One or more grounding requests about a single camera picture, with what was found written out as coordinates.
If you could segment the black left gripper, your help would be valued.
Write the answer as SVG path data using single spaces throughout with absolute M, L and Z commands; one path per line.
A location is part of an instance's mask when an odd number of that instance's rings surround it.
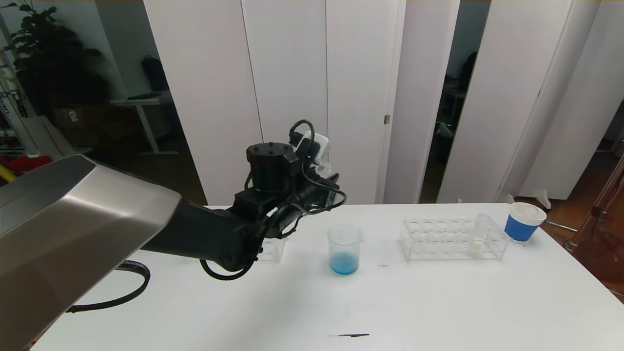
M 339 176 L 339 173 L 334 173 L 328 177 L 319 177 L 318 183 L 332 189 L 340 189 L 337 184 Z M 298 202 L 304 209 L 329 207 L 334 204 L 335 198 L 336 192 L 318 186 L 306 186 L 298 191 Z

